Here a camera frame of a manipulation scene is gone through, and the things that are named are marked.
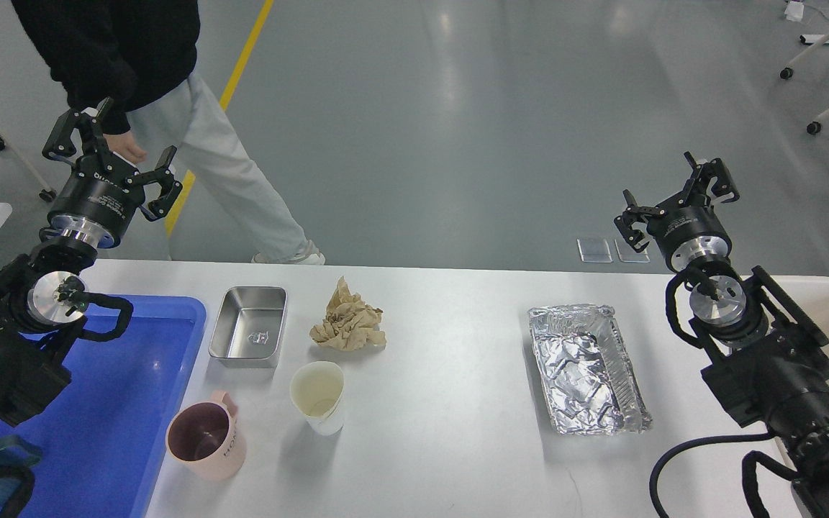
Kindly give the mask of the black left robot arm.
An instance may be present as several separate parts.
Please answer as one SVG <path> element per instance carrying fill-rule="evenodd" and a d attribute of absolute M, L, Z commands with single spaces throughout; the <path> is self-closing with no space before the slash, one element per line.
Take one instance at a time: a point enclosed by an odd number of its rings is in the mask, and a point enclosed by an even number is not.
<path fill-rule="evenodd" d="M 164 219 L 182 191 L 174 145 L 145 173 L 111 150 L 102 118 L 112 104 L 103 99 L 57 120 L 42 154 L 69 164 L 71 174 L 53 197 L 39 245 L 0 270 L 0 421 L 11 427 L 40 415 L 69 386 L 63 362 L 76 341 L 105 343 L 127 331 L 134 304 L 89 291 L 81 273 L 100 250 L 119 246 L 136 213 Z M 0 516 L 17 517 L 32 498 L 32 469 L 0 465 L 0 480 L 16 482 Z"/>

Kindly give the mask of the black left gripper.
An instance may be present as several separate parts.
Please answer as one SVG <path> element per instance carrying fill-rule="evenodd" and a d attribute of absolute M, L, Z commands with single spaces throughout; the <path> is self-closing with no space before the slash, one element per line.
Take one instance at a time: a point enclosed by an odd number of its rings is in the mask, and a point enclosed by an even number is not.
<path fill-rule="evenodd" d="M 159 157 L 157 167 L 140 173 L 131 162 L 112 153 L 102 130 L 102 119 L 112 108 L 113 98 L 96 105 L 94 114 L 85 109 L 69 109 L 60 115 L 44 144 L 46 160 L 65 162 L 71 175 L 53 201 L 48 213 L 48 237 L 75 236 L 99 249 L 112 249 L 124 238 L 135 211 L 148 221 L 170 214 L 182 191 L 182 183 L 171 171 L 178 148 L 169 145 Z M 78 131 L 82 155 L 72 141 Z M 143 186 L 158 184 L 158 197 L 144 206 Z"/>

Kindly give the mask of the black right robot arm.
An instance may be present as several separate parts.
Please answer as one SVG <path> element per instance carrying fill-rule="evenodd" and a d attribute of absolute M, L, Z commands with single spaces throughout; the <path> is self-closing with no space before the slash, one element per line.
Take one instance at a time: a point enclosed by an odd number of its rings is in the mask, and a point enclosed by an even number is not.
<path fill-rule="evenodd" d="M 790 482 L 812 517 L 829 517 L 829 340 L 808 314 L 761 266 L 741 278 L 731 265 L 733 243 L 717 219 L 713 200 L 739 198 L 722 160 L 699 161 L 685 153 L 692 173 L 681 191 L 657 206 L 638 204 L 624 191 L 626 207 L 615 226 L 640 253 L 657 243 L 672 279 L 665 291 L 671 331 L 705 351 L 701 377 L 725 412 L 741 427 L 758 421 L 763 434 L 688 440 L 658 459 L 649 496 L 658 497 L 661 471 L 678 453 L 702 445 L 779 438 L 791 465 L 750 450 L 741 459 L 741 488 L 753 517 L 766 517 L 756 470 L 763 466 Z"/>

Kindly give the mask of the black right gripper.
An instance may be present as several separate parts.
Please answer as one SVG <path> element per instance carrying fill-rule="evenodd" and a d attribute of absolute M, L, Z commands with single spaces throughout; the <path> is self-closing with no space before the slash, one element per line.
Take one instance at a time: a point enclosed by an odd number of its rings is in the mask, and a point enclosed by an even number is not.
<path fill-rule="evenodd" d="M 626 245 L 645 250 L 645 232 L 634 225 L 644 223 L 668 268 L 678 273 L 700 257 L 727 259 L 733 249 L 730 236 L 714 213 L 716 203 L 737 202 L 740 193 L 721 158 L 697 160 L 684 152 L 692 174 L 680 193 L 658 206 L 641 206 L 631 190 L 622 191 L 626 207 L 613 222 Z"/>

